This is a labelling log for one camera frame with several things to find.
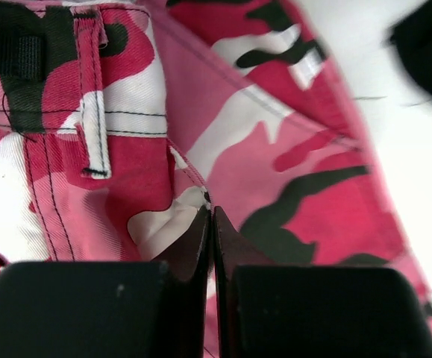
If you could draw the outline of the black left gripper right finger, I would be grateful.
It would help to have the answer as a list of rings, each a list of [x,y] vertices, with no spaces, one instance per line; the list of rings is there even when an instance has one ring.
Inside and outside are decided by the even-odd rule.
[[[213,216],[221,357],[432,357],[408,280],[391,268],[278,265]]]

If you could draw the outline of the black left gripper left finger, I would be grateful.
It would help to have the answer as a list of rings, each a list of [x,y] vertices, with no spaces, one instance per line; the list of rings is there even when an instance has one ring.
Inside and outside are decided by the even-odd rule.
[[[0,274],[0,357],[201,357],[210,212],[148,262],[16,263]]]

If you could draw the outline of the pink camouflage trousers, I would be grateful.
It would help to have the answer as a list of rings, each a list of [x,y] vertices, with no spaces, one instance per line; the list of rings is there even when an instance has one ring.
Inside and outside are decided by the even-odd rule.
[[[0,1],[0,274],[148,262],[214,211],[278,265],[431,291],[336,64],[290,1]]]

